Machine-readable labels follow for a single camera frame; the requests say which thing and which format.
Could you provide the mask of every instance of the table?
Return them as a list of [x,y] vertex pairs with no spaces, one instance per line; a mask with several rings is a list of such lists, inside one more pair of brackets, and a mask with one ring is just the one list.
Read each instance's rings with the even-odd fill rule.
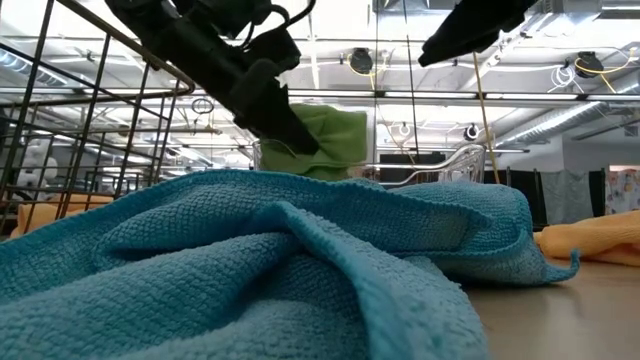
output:
[[496,360],[640,359],[640,268],[582,263],[558,285],[467,292]]

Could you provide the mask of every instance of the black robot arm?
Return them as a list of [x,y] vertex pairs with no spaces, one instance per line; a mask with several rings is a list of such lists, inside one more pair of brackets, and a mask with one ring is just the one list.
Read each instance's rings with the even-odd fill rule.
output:
[[[163,60],[171,61],[235,115],[234,122],[260,138],[279,140],[313,154],[317,141],[289,107],[287,87],[276,77],[300,63],[287,27],[306,16],[315,1],[294,17],[271,0],[105,0],[111,11]],[[276,12],[281,26],[243,46],[227,44]]]
[[428,66],[471,52],[483,52],[524,20],[537,0],[463,0],[422,46],[420,65]]

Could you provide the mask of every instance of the green cloth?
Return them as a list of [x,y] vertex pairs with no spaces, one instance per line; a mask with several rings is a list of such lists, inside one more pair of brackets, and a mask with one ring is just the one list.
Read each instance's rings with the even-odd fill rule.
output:
[[331,106],[294,104],[293,112],[320,144],[314,155],[292,154],[282,143],[260,140],[260,169],[338,181],[367,158],[367,114]]

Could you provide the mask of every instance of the orange towel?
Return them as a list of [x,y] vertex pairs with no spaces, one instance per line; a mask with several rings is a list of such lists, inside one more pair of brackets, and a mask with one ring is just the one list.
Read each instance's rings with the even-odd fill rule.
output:
[[[66,216],[72,216],[84,212],[88,195],[72,194],[67,210]],[[102,205],[108,204],[113,201],[111,197],[105,196],[91,196],[91,204],[89,209],[94,209]],[[51,198],[48,203],[35,204],[35,205],[19,205],[18,206],[18,226],[11,232],[11,239],[20,237],[25,233],[31,232],[37,228],[43,227],[56,220],[56,213],[58,212],[58,204],[60,203],[60,195],[56,195]],[[29,222],[29,229],[26,230],[27,222],[29,220],[29,214],[31,208],[34,208],[33,215],[31,216],[31,222]]]
[[534,238],[548,257],[569,259],[579,249],[584,260],[640,266],[640,211],[549,226]]

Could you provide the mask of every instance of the ceiling fixture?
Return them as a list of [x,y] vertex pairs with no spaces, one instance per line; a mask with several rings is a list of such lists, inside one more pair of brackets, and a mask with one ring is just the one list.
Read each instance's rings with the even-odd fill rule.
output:
[[400,128],[400,135],[407,136],[411,133],[411,129],[407,126],[407,123],[402,123],[402,127]]
[[490,93],[487,100],[576,100],[576,94]]
[[475,99],[476,93],[467,92],[467,93],[459,93],[459,92],[414,92],[413,95],[411,91],[387,91],[384,94],[385,97],[402,97],[402,98],[411,98],[412,96],[420,99]]
[[592,79],[598,76],[599,72],[604,71],[604,65],[602,65],[602,62],[593,51],[579,52],[576,65],[579,65],[579,67],[576,67],[576,75],[583,79]]
[[464,129],[464,139],[467,141],[475,141],[478,138],[478,134],[480,134],[480,129],[476,124],[469,125],[466,129]]
[[373,59],[367,48],[355,48],[348,58],[349,66],[360,75],[370,75],[373,69]]

